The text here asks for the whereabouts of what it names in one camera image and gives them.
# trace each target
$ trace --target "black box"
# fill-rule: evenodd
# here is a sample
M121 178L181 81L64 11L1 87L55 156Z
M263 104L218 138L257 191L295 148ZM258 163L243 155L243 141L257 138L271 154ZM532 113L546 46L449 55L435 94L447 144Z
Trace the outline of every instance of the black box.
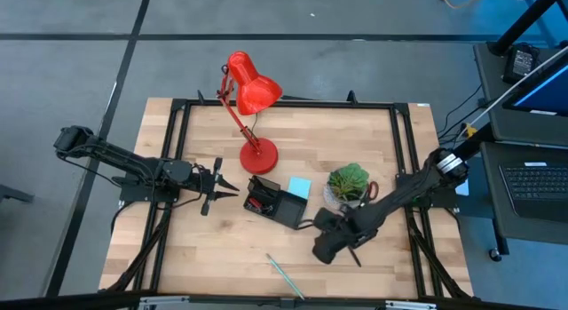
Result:
M249 203L250 198L261 203L262 209ZM252 176L248 183L248 196L243 207L286 227L296 229L302 220L307 203L308 201L300 196L280 190L280 185L277 183Z

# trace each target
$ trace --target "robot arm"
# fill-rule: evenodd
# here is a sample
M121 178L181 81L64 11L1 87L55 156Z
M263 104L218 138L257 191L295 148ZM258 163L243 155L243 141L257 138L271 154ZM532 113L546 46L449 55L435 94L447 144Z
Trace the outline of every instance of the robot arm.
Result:
M315 239L313 254L321 262L330 264L339 250L347 246L355 249L374 238L387 216L396 209L438 189L455 188L467 175L468 166L462 159L444 148L434 150L420 171L379 202L349 209L344 215L321 208L313 221L322 231Z
M201 210L203 216L209 212L210 201L236 195L215 191L216 184L239 191L219 173L221 158L216 159L213 172L186 161L146 158L110 144L94 135L89 128L81 126L61 129L61 134L53 146L60 159L89 157L135 176L134 179L113 177L120 186L132 186L134 183L136 186L148 188L176 188L202 193L206 195Z

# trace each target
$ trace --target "lamp base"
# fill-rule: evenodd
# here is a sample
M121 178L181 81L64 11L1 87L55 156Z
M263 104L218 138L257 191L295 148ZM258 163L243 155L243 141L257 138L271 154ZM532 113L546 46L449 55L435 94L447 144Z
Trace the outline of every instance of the lamp base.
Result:
M248 142L244 144L241 149L242 167L246 171L256 175L271 171L278 162L278 149L272 141L259 138L258 147L260 147L262 151L260 154L257 154L254 147Z

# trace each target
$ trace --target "blue sticky note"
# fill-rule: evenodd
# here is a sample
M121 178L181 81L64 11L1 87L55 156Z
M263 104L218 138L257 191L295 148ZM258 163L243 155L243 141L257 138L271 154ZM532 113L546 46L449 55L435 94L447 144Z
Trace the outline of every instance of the blue sticky note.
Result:
M311 180L292 177L290 178L290 183L288 184L288 192L290 194L302 197L303 199L308 199L311 184Z
M469 183L467 179L465 179L465 182L455 188L455 193L458 195L469 195Z

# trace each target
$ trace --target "computer monitor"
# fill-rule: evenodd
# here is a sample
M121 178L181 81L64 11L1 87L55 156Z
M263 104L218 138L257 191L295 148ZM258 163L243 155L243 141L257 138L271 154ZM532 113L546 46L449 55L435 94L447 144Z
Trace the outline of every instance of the computer monitor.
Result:
M568 54L532 76L503 106L538 115L568 116Z

